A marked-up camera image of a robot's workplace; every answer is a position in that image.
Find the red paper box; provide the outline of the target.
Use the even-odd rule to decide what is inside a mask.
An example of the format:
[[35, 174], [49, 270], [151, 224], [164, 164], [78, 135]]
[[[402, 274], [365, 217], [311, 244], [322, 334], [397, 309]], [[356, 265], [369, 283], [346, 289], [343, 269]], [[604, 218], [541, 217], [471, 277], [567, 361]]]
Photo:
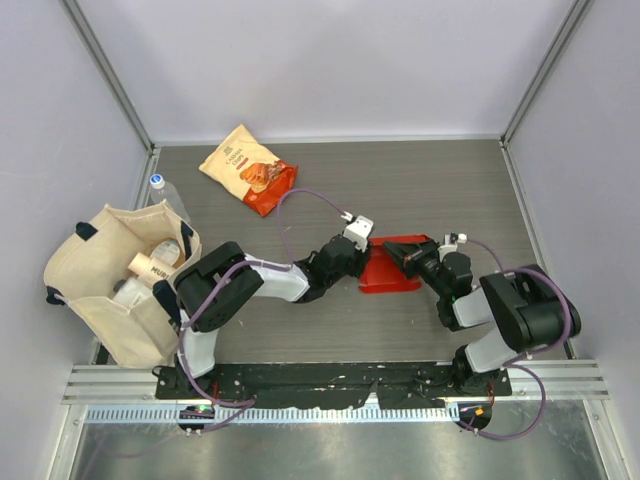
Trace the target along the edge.
[[422, 235], [401, 235], [375, 237], [372, 243], [371, 257], [363, 274], [359, 278], [359, 290], [364, 294], [387, 294], [412, 292], [421, 288], [418, 276], [407, 278], [385, 250], [386, 241], [403, 244], [426, 242], [429, 237]]

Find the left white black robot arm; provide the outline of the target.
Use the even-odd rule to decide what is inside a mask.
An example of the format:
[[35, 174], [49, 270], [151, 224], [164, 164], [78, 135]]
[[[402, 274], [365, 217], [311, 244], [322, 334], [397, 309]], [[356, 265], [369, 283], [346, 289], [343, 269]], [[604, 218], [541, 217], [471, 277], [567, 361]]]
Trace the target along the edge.
[[249, 300], [313, 302], [341, 279], [360, 277], [371, 250], [366, 237], [338, 234], [308, 257], [280, 264], [249, 255], [230, 241], [183, 270], [173, 282], [181, 314], [179, 388], [193, 399], [209, 396], [218, 331]]

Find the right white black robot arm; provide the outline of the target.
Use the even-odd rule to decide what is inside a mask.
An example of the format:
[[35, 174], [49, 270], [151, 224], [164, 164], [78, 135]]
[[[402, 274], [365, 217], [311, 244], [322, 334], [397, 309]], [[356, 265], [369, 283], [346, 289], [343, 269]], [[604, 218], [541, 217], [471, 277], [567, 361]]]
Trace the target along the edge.
[[445, 328], [491, 327], [457, 349], [442, 381], [465, 395], [489, 385], [501, 368], [560, 346], [582, 329], [577, 308], [537, 264], [511, 270], [499, 266], [475, 285], [471, 259], [459, 251], [469, 241], [451, 233], [441, 242], [383, 242], [406, 278], [420, 278], [438, 296], [436, 308]]

